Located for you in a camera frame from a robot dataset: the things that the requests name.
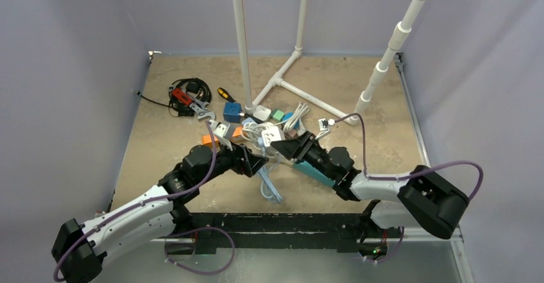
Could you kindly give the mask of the white cube socket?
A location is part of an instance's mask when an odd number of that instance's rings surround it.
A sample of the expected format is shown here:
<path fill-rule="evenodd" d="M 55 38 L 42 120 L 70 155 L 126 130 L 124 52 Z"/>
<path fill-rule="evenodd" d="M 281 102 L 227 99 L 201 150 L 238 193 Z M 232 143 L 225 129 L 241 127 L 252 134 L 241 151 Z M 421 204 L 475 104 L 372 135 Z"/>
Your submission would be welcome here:
<path fill-rule="evenodd" d="M 263 147 L 268 148 L 272 142 L 282 141 L 285 139 L 284 132 L 278 126 L 272 126 L 261 132 L 261 139 Z"/>

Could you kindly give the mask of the green plug adapter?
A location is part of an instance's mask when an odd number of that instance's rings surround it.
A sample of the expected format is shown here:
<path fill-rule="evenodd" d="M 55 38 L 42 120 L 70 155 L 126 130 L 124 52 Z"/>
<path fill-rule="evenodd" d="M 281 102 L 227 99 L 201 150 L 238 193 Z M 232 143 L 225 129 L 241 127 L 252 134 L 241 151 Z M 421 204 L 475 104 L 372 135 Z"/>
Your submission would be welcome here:
<path fill-rule="evenodd" d="M 278 123 L 283 121 L 284 116 L 285 113 L 279 109 L 275 109 L 271 113 L 271 119 Z"/>

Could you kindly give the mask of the white plug adapter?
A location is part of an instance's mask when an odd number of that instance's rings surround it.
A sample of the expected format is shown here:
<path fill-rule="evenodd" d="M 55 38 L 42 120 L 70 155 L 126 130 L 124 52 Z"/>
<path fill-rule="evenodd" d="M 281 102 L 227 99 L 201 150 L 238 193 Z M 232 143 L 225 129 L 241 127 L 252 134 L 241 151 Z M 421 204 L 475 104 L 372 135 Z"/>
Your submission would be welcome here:
<path fill-rule="evenodd" d="M 269 120 L 271 113 L 272 110 L 270 108 L 264 107 L 262 105 L 257 105 L 252 113 L 252 118 L 254 120 L 259 120 L 260 122 L 266 122 Z"/>

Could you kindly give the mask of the blue cube socket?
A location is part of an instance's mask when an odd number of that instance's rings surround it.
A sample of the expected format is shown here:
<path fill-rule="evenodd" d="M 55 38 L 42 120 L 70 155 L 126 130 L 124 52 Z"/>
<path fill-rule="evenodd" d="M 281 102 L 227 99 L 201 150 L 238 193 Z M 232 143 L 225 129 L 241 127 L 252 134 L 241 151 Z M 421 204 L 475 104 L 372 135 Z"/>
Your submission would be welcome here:
<path fill-rule="evenodd" d="M 241 123 L 244 113 L 238 102 L 226 102 L 223 109 L 223 118 L 229 123 Z"/>

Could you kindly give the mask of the light blue plug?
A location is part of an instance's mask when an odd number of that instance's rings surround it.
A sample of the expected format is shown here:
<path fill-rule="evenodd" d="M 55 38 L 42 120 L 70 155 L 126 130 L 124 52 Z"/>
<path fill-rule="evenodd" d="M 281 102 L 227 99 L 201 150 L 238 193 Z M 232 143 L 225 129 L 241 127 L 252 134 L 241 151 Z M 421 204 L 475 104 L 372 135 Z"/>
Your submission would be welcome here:
<path fill-rule="evenodd" d="M 293 112 L 288 112 L 286 114 L 284 114 L 283 118 L 282 118 L 282 121 L 285 122 L 285 121 L 288 121 L 292 116 L 293 116 Z"/>

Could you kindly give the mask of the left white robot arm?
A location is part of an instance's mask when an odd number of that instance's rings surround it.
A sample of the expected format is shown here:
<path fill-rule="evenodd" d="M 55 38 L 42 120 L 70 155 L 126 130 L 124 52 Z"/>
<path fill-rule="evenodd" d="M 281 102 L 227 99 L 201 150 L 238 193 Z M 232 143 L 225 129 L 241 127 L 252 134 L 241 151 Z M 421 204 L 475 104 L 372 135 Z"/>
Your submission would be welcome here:
<path fill-rule="evenodd" d="M 195 146 L 158 184 L 116 210 L 84 223 L 66 221 L 51 255 L 56 282 L 90 282 L 112 261 L 152 239 L 184 237 L 192 229 L 185 204 L 227 171 L 252 177 L 268 159 L 245 145 Z"/>

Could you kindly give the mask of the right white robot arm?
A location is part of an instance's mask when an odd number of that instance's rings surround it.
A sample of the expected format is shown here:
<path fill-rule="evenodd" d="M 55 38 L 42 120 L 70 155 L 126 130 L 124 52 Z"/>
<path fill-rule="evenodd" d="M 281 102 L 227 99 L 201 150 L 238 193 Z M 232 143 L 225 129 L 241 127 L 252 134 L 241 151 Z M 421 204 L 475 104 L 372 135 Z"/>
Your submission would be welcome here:
<path fill-rule="evenodd" d="M 355 167 L 347 148 L 322 148 L 314 134 L 286 141 L 273 141 L 271 147 L 283 157 L 306 162 L 334 181 L 333 190 L 343 200 L 380 200 L 399 203 L 400 213 L 381 215 L 370 212 L 360 219 L 361 230 L 375 236 L 383 229 L 419 226 L 440 239 L 449 239 L 470 203 L 470 198 L 435 170 L 418 165 L 414 171 L 397 175 L 372 175 Z"/>

